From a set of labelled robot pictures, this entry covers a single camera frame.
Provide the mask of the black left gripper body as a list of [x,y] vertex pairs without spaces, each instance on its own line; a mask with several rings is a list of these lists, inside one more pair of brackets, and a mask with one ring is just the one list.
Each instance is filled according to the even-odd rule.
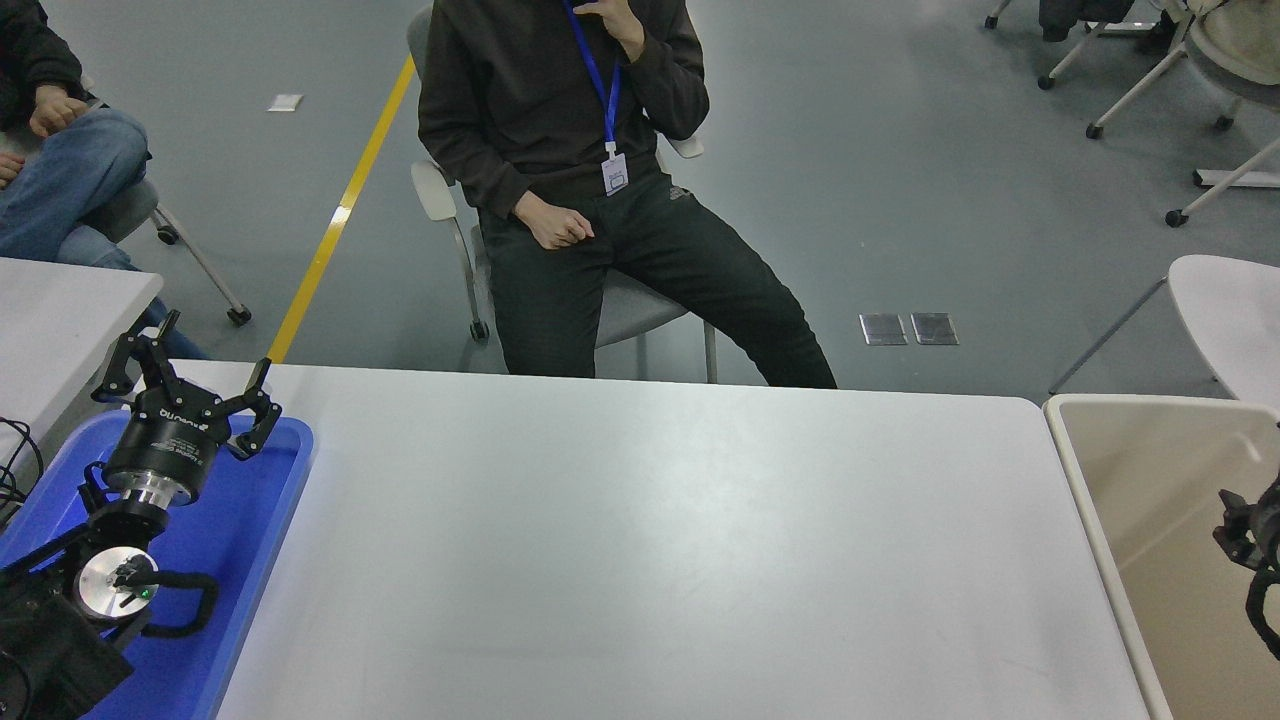
[[160,387],[140,392],[102,470],[108,487],[125,493],[160,479],[175,498],[200,497],[218,450],[230,436],[227,416],[215,414],[220,404],[218,395],[197,386],[184,386],[175,398]]

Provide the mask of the person's left hand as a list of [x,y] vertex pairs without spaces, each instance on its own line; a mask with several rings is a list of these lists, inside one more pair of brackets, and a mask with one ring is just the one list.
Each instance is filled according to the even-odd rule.
[[643,56],[646,46],[646,31],[628,1],[590,1],[573,6],[571,12],[575,15],[598,18],[608,35],[622,47],[630,63],[639,61]]
[[72,97],[61,85],[40,85],[35,90],[35,109],[29,117],[29,129],[40,138],[47,138],[67,129],[90,111],[90,105]]

